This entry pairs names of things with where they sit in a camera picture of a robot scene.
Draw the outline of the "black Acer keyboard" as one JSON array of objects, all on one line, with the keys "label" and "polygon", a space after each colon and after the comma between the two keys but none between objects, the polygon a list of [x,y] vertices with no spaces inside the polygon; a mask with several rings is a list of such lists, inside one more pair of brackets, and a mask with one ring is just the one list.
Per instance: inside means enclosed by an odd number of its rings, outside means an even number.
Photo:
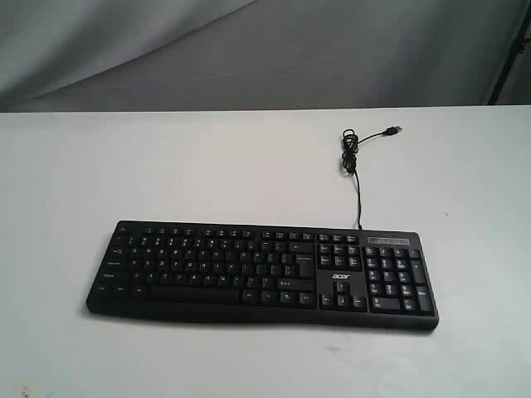
[{"label": "black Acer keyboard", "polygon": [[436,328],[414,232],[120,221],[95,314],[198,323]]}]

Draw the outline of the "grey backdrop cloth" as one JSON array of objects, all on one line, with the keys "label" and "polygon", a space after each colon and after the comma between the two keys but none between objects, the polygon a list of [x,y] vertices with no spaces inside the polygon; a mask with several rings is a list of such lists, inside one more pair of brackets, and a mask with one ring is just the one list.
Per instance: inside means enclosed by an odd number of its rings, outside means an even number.
[{"label": "grey backdrop cloth", "polygon": [[485,104],[525,1],[4,1],[1,109]]}]

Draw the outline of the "black tripod stand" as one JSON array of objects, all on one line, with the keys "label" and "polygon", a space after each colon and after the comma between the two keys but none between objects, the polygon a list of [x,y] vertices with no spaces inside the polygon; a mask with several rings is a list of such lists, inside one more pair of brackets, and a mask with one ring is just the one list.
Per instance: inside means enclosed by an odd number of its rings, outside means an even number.
[{"label": "black tripod stand", "polygon": [[488,105],[530,105],[530,1],[518,22]]}]

